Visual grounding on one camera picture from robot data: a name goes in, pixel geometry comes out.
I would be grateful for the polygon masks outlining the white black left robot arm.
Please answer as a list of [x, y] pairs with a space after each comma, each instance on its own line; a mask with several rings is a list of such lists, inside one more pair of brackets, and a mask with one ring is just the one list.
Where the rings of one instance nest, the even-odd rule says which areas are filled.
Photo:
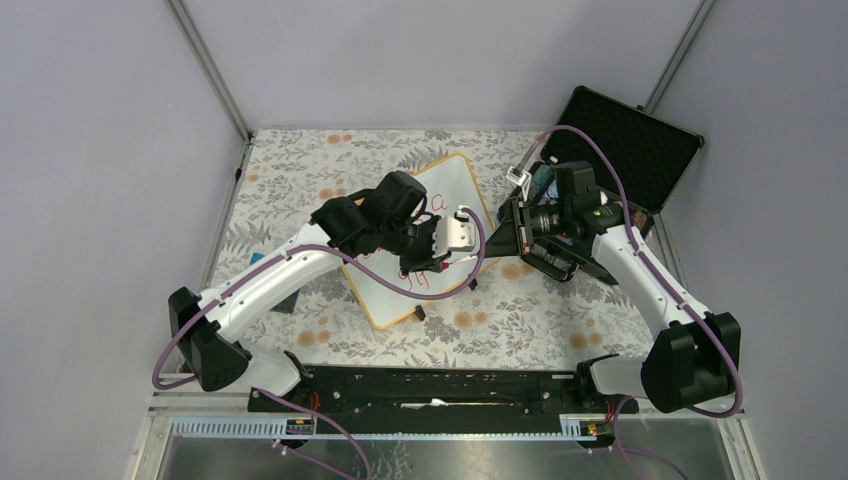
[[272, 391], [285, 410], [304, 407], [311, 387], [295, 361], [244, 346], [242, 335], [302, 286], [343, 265], [391, 287], [390, 280], [359, 263], [366, 254], [396, 256], [403, 274], [440, 271], [449, 256], [443, 235], [449, 220], [426, 207], [425, 187], [393, 171], [374, 188], [326, 201], [284, 245], [221, 285], [171, 293], [172, 338], [154, 368], [155, 388], [195, 383], [216, 392], [242, 382]]

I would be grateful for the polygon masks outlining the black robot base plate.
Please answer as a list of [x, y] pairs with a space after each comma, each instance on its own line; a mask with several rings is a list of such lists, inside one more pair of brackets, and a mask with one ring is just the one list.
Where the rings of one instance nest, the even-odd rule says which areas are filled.
[[585, 414], [605, 421], [618, 395], [602, 395], [578, 371], [459, 370], [309, 365], [307, 377], [279, 404], [253, 390], [251, 413], [314, 407], [338, 423], [344, 416], [413, 417]]

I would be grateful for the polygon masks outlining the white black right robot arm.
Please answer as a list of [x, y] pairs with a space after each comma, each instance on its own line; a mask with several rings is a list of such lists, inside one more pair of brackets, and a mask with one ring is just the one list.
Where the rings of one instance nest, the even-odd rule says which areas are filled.
[[641, 357], [608, 355], [580, 363], [573, 386], [577, 405], [597, 412], [613, 396], [631, 396], [649, 400], [663, 413], [702, 413], [702, 403], [731, 395], [734, 402], [724, 414], [734, 415], [743, 398], [739, 323], [684, 291], [645, 245], [623, 206], [602, 204], [589, 163], [556, 165], [553, 172], [557, 199], [536, 205], [509, 200], [501, 224], [486, 241], [486, 257], [529, 259], [537, 240], [561, 235], [575, 246], [590, 246], [592, 259], [627, 294], [653, 336]]

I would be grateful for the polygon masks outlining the white red whiteboard marker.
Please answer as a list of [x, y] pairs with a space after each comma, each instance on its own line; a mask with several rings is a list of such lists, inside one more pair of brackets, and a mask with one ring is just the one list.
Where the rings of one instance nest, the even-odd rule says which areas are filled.
[[450, 265], [468, 262], [468, 261], [476, 261], [476, 259], [477, 259], [477, 255], [469, 255], [469, 256], [462, 257], [462, 258], [458, 258], [456, 260], [452, 260], [450, 262]]

